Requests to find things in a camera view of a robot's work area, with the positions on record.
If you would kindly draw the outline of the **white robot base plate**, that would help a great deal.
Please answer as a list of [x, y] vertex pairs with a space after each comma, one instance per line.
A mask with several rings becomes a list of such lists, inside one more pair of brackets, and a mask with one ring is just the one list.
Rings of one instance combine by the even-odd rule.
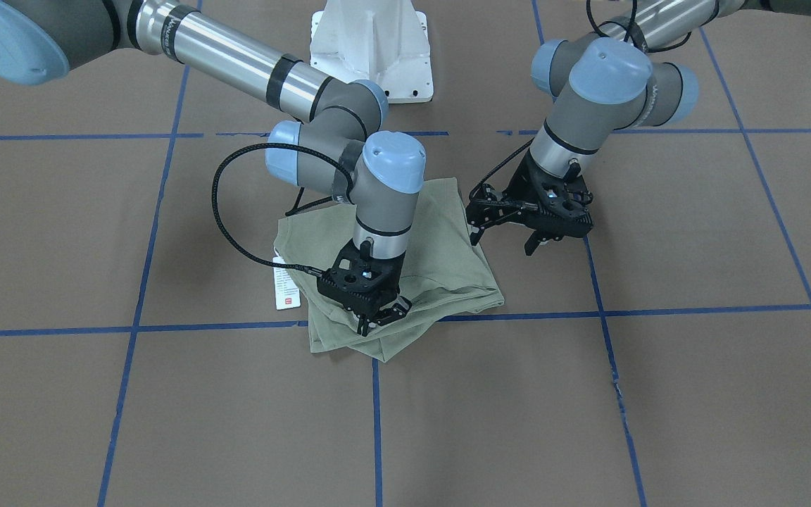
[[432, 100], [427, 17], [411, 1], [328, 1], [310, 28], [314, 68], [344, 82], [370, 80], [392, 104]]

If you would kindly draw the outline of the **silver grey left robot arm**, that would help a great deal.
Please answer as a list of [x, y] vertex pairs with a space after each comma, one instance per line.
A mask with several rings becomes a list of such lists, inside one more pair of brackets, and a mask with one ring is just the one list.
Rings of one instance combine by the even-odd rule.
[[531, 77], [553, 97], [553, 109], [515, 152], [520, 163], [502, 192], [486, 179], [471, 190], [465, 211], [470, 243], [505, 223], [531, 230], [528, 256], [547, 241], [585, 237], [594, 221], [583, 174], [606, 138], [679, 121], [698, 100], [689, 68], [653, 62], [650, 55], [678, 48], [696, 28], [746, 9], [811, 17], [811, 1], [635, 1], [623, 16], [592, 22], [582, 38], [544, 42]]

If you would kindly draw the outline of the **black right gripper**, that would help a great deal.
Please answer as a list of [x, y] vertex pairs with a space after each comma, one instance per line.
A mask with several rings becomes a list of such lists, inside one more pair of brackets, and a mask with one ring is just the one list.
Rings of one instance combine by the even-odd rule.
[[405, 254], [389, 259], [371, 257], [367, 247], [349, 241], [334, 265], [318, 278], [318, 292], [356, 314], [357, 332], [367, 337], [373, 326], [402, 320], [413, 307], [412, 301], [400, 295], [403, 260]]

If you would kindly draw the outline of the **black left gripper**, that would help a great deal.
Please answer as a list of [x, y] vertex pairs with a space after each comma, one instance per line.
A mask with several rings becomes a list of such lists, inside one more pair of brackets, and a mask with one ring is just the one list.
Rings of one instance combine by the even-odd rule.
[[505, 223], [531, 229], [524, 243], [525, 256], [532, 256], [550, 240], [582, 238], [592, 231], [594, 221], [588, 205], [593, 195], [580, 175], [579, 159], [570, 156], [567, 175], [557, 177], [541, 169], [527, 153], [504, 192], [497, 192], [486, 181], [517, 155], [506, 157], [471, 189], [466, 208], [471, 245], [479, 244], [486, 229]]

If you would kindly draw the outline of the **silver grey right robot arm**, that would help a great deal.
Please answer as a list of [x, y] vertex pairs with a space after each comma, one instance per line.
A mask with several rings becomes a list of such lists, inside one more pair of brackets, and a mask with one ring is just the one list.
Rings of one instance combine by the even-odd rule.
[[[381, 129], [387, 100], [369, 81], [345, 83], [305, 61], [283, 54], [217, 23], [180, 1], [0, 1], [0, 78], [41, 85], [122, 49], [162, 55], [215, 78], [286, 113], [260, 150], [268, 172], [283, 182], [327, 194], [356, 208], [352, 238], [328, 269], [292, 263], [315, 276], [318, 291], [341, 303], [366, 336], [379, 325], [405, 317], [409, 301], [398, 276], [418, 194], [424, 184], [425, 152], [415, 138]], [[87, 141], [82, 161], [65, 155], [67, 142], [0, 142], [0, 309], [20, 311], [42, 298], [75, 309], [102, 242], [92, 235], [102, 224], [93, 212], [116, 213], [136, 198], [154, 199], [156, 158], [166, 158], [174, 136], [162, 139]], [[43, 296], [43, 289], [55, 289]]]

